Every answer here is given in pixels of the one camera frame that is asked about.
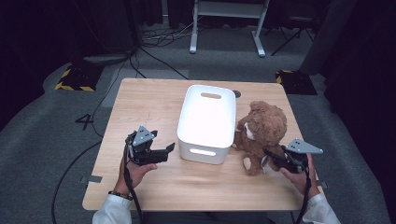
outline electronic device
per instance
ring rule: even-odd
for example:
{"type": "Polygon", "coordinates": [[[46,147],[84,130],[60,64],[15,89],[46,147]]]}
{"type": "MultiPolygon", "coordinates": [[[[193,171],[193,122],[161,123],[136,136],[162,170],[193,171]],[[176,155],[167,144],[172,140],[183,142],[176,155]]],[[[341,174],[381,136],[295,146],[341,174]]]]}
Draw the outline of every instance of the electronic device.
{"type": "Polygon", "coordinates": [[[314,147],[298,138],[291,141],[287,146],[281,147],[285,152],[286,159],[276,155],[266,148],[264,149],[264,152],[273,159],[276,166],[284,167],[294,174],[302,173],[306,167],[308,167],[308,158],[306,153],[323,153],[322,149],[314,147]]]}
{"type": "Polygon", "coordinates": [[[168,154],[175,148],[175,143],[167,146],[166,149],[151,150],[153,139],[157,136],[157,131],[149,132],[145,127],[140,126],[138,131],[129,134],[125,143],[129,149],[129,158],[138,165],[158,163],[168,160],[168,154]]]}

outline wrist strap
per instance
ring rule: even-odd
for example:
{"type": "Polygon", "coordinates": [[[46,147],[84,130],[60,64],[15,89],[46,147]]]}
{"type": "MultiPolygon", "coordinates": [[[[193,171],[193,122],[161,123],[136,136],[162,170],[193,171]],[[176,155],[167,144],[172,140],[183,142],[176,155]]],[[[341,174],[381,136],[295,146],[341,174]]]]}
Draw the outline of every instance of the wrist strap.
{"type": "Polygon", "coordinates": [[[116,195],[116,196],[119,196],[119,197],[121,197],[121,198],[127,199],[127,200],[129,200],[129,201],[131,201],[131,200],[134,199],[133,197],[131,197],[131,196],[129,196],[129,195],[121,194],[121,193],[118,193],[118,192],[116,192],[116,191],[114,191],[114,190],[109,191],[108,194],[116,195]]]}

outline bin handle cutout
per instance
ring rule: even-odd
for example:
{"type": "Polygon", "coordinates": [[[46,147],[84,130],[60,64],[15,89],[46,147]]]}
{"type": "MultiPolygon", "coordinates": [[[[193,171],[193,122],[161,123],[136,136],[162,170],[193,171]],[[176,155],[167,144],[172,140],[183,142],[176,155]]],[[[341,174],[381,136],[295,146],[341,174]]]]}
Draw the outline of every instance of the bin handle cutout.
{"type": "Polygon", "coordinates": [[[205,156],[216,156],[216,152],[206,151],[206,150],[201,150],[201,149],[196,149],[196,148],[191,148],[190,152],[195,153],[195,154],[205,155],[205,156]]]}
{"type": "Polygon", "coordinates": [[[202,92],[201,96],[206,97],[206,98],[212,98],[212,99],[221,99],[221,95],[214,94],[214,93],[208,93],[208,92],[202,92]]]}

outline white table leg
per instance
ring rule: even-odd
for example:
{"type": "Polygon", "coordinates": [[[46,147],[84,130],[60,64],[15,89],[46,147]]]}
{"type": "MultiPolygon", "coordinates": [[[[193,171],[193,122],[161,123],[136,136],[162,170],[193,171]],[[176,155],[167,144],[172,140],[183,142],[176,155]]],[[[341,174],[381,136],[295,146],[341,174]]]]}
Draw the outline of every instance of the white table leg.
{"type": "Polygon", "coordinates": [[[259,53],[260,57],[265,57],[265,51],[262,47],[262,42],[260,41],[260,32],[262,31],[262,23],[264,22],[265,15],[267,14],[266,6],[262,7],[262,14],[260,15],[259,24],[257,25],[257,30],[252,31],[253,40],[256,44],[257,52],[259,53]]]}
{"type": "Polygon", "coordinates": [[[192,26],[191,43],[190,43],[190,53],[195,53],[197,51],[197,39],[198,39],[197,26],[198,26],[198,0],[195,0],[193,26],[192,26]]]}

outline white plastic bin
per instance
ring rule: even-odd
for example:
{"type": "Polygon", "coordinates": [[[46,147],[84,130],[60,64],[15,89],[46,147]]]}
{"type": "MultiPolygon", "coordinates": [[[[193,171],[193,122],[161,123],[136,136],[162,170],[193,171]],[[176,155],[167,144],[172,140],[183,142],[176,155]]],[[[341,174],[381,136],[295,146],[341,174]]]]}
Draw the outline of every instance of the white plastic bin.
{"type": "Polygon", "coordinates": [[[233,144],[235,94],[213,86],[192,85],[177,127],[180,156],[189,161],[221,164],[233,144]]]}

